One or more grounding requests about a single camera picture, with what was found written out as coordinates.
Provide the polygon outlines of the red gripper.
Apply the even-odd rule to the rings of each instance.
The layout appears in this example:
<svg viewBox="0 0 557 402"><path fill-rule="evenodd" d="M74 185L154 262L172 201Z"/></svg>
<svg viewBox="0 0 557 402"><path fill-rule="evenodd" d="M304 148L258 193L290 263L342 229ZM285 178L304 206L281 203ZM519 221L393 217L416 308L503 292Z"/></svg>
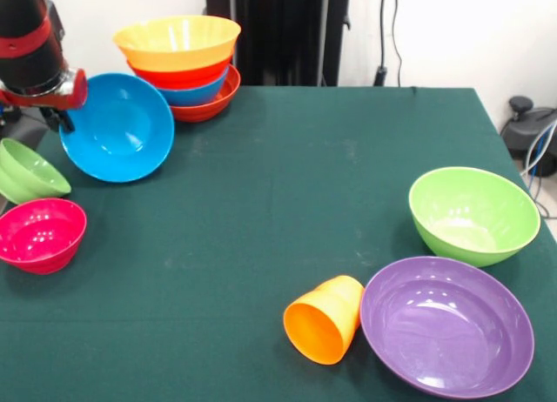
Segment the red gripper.
<svg viewBox="0 0 557 402"><path fill-rule="evenodd" d="M44 122L51 131L58 131L60 126L60 131L73 132L75 126L67 110L84 106L88 95L87 77L83 69L68 69L63 77L55 88L35 95L17 94L1 83L1 102L17 107L40 107Z"/></svg>

